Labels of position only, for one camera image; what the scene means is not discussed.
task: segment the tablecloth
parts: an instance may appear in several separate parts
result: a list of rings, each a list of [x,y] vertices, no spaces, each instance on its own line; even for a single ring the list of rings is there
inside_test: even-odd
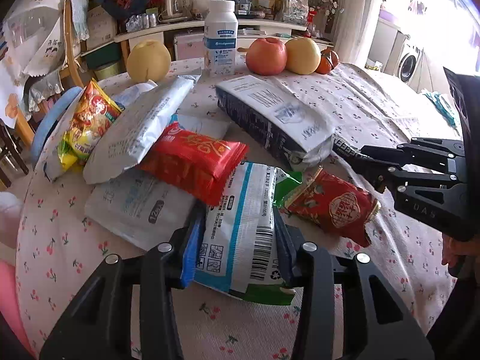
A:
[[[203,59],[173,62],[169,75],[191,71],[202,64]],[[244,59],[239,57],[235,74],[247,73]],[[202,77],[177,112],[229,120],[217,107],[215,83],[230,78]],[[312,112],[322,109],[329,114],[338,126],[337,133],[357,147],[364,144],[395,147],[412,136],[458,138],[428,99],[404,84],[400,84],[404,86],[401,90],[390,86],[389,92],[381,82],[379,84],[365,71],[350,64],[340,64],[325,76],[316,73],[302,76],[284,71],[278,76],[261,78],[293,93],[308,104]],[[131,85],[127,73],[101,82],[109,95]],[[61,131],[57,130],[52,134],[46,148],[59,133]],[[226,139],[249,144],[249,160],[279,166],[235,124]],[[16,257],[22,321],[37,353],[70,300],[106,255],[116,253],[129,258],[141,253],[85,217],[83,207],[93,186],[87,186],[80,173],[68,172],[51,184],[43,175],[44,162],[45,150],[25,197]],[[440,233],[396,212],[388,191],[383,195],[373,191],[341,158],[332,155],[323,165],[327,171],[369,190],[380,200],[382,209],[366,226],[372,245],[363,249],[349,239],[324,234],[318,227],[295,216],[288,221],[300,227],[307,240],[327,247],[332,254],[344,257],[352,257],[359,251],[369,254],[422,330],[427,332],[455,282],[440,264]],[[337,288],[335,298],[341,309],[339,290]],[[196,283],[186,290],[175,290],[173,299],[187,360],[288,359],[290,356],[301,309],[301,289],[290,306],[243,302]],[[132,329],[132,353],[141,357],[138,291],[134,293]],[[341,335],[340,321],[335,325],[335,336]],[[341,342],[336,342],[334,358],[341,355]]]

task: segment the white bottle cap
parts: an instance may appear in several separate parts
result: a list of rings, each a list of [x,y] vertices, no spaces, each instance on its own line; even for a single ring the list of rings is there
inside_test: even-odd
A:
[[[209,9],[210,12],[233,12],[235,10],[235,1],[211,0]]]

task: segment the dark red snack bag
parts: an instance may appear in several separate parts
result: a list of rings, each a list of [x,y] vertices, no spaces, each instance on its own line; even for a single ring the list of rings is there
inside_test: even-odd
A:
[[[320,169],[292,192],[285,208],[365,248],[370,245],[365,223],[381,205],[368,191]]]
[[[230,173],[247,150],[244,143],[183,130],[174,122],[165,128],[138,167],[217,206]]]

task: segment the washing machine door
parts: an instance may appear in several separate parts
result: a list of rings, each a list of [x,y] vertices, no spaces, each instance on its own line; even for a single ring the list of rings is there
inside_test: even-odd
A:
[[[413,73],[415,72],[415,67],[417,66],[417,57],[414,54],[406,54],[400,61],[400,66],[398,67],[398,78],[404,83],[408,83]]]

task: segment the white curtain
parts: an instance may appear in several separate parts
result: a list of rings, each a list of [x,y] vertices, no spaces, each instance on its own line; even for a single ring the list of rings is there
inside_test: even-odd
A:
[[[345,11],[338,15],[335,51],[342,62],[363,68],[374,38],[382,0],[339,0]]]

